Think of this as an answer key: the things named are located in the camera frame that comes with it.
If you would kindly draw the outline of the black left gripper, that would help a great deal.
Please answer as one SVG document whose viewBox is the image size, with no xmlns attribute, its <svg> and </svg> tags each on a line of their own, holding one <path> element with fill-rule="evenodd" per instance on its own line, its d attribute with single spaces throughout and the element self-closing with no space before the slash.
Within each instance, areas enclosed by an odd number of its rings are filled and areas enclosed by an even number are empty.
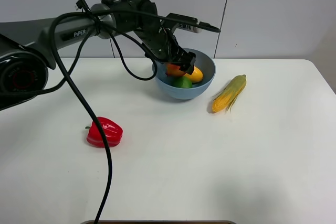
<svg viewBox="0 0 336 224">
<path fill-rule="evenodd" d="M 179 70 L 192 74 L 196 61 L 196 54 L 182 50 L 174 35 L 166 30 L 161 23 L 153 26 L 143 26 L 136 30 L 136 35 L 142 41 L 142 45 L 151 53 L 145 53 L 145 57 L 153 58 L 162 63 L 175 63 Z"/>
</svg>

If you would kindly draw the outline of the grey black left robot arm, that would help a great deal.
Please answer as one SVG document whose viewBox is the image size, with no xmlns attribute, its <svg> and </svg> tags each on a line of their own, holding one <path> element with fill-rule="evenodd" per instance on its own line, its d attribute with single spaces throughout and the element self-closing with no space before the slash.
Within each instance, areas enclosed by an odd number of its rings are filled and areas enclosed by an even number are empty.
<svg viewBox="0 0 336 224">
<path fill-rule="evenodd" d="M 1 23 L 1 109 L 22 104 L 54 91 L 46 88 L 48 71 L 60 65 L 59 49 L 97 36 L 115 39 L 136 34 L 135 43 L 154 64 L 172 63 L 191 73 L 196 56 L 184 50 L 174 31 L 179 24 L 197 19 L 157 14 L 150 0 L 102 0 L 88 7 L 77 1 L 80 11 L 56 18 Z"/>
</svg>

